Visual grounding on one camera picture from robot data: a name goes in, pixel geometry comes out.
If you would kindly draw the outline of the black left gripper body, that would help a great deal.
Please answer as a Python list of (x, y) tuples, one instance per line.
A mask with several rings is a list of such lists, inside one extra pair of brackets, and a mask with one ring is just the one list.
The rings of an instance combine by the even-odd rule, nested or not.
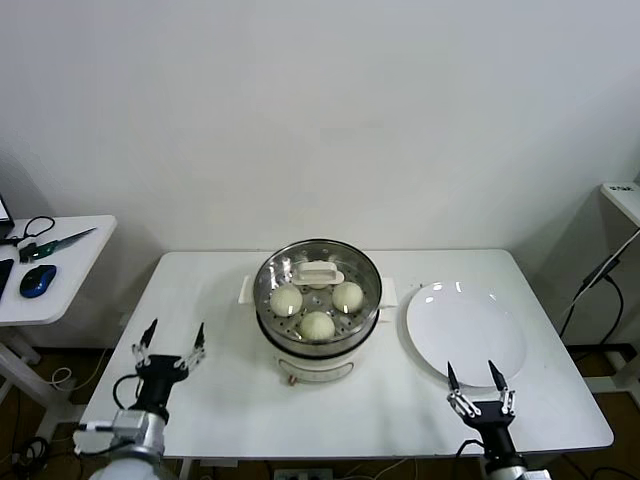
[(136, 373), (142, 381), (136, 409), (159, 412), (166, 409), (173, 386), (188, 377), (189, 369), (180, 356), (153, 354), (136, 364)]

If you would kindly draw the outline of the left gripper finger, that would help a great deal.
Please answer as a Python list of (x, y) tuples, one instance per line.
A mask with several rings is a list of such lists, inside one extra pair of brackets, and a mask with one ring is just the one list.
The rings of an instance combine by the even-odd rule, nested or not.
[(180, 369), (185, 371), (194, 370), (204, 359), (205, 355), (205, 331), (204, 323), (201, 323), (194, 341), (193, 349), (181, 360)]
[(143, 332), (140, 340), (131, 346), (132, 354), (135, 359), (135, 366), (142, 368), (151, 364), (150, 355), (148, 353), (149, 346), (154, 336), (158, 319), (154, 319), (150, 326)]

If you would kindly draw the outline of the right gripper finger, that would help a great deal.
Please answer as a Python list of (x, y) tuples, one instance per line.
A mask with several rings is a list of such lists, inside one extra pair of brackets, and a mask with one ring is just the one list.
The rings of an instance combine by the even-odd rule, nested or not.
[(497, 368), (493, 361), (488, 361), (492, 379), (499, 393), (500, 411), (503, 416), (514, 414), (515, 392), (510, 390), (504, 375)]
[(479, 417), (480, 409), (462, 393), (457, 376), (450, 362), (447, 363), (447, 378), (449, 387), (447, 401), (451, 408), (461, 418)]

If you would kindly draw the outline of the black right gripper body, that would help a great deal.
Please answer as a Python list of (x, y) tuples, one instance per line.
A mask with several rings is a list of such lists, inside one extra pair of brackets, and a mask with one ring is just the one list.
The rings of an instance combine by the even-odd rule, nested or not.
[(465, 425), (480, 434), (488, 466), (523, 465), (523, 457), (517, 452), (509, 432), (515, 416), (503, 413), (500, 401), (481, 401), (476, 410), (471, 414), (465, 412), (462, 419)]

